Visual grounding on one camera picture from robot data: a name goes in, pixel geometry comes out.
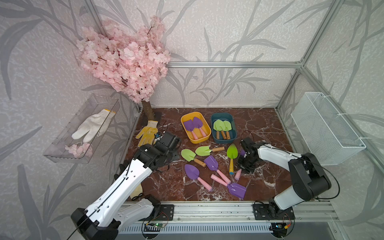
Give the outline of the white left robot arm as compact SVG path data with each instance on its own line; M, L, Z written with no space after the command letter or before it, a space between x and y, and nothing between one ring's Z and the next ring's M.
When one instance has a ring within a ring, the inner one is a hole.
M128 207L123 204L153 171L180 158L180 141L179 137L165 132L154 145L139 147L128 166L96 201L72 213L76 231L86 240L114 240L133 223L159 216L161 202L151 195Z

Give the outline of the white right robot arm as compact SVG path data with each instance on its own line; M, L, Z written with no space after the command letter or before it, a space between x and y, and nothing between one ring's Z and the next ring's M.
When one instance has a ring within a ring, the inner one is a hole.
M311 153L291 153L270 144L257 144L250 138L242 139L241 146L246 154L243 160L238 160L238 165L247 172L251 172L250 167L255 163L264 161L280 166L291 175L292 185L269 200L271 215L280 214L292 206L310 201L332 187L326 169Z

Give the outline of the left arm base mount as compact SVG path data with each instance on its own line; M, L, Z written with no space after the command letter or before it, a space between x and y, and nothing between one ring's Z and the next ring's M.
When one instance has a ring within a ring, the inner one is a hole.
M132 201L139 201L141 199L148 199L154 206L153 211L151 214L144 219L140 219L140 221L172 221L174 218L174 212L175 212L175 205L173 204L164 204L160 202L157 198L153 197L152 195L143 195L139 194L136 197L132 198Z

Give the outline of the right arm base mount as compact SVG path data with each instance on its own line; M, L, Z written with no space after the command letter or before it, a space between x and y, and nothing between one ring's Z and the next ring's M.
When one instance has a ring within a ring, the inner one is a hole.
M281 210L273 199L269 199L268 203L255 201L253 203L253 213L255 220L260 221L293 221L296 219L292 207Z

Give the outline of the green square shovel wooden handle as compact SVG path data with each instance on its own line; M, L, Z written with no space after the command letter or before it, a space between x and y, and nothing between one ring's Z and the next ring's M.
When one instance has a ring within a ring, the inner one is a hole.
M219 130L219 120L216 120L214 123L213 123L213 128L214 130L216 131L216 139L219 140L220 139L220 130Z

